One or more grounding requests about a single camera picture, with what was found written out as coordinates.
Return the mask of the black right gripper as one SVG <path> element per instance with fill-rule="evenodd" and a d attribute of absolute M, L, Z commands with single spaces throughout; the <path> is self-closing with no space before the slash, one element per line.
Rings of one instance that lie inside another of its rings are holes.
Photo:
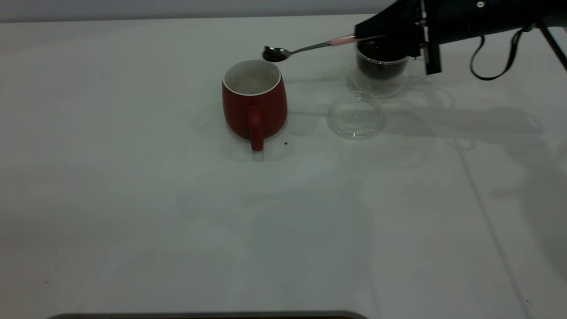
<path fill-rule="evenodd" d="M 517 30 L 512 38 L 504 75 L 516 58 L 519 38 L 539 18 L 534 0 L 397 0 L 375 16 L 354 27 L 360 50 L 385 52 L 393 56 L 421 56 L 421 31 L 428 75 L 442 71 L 440 46 L 470 38 L 481 42 L 485 36 Z"/>

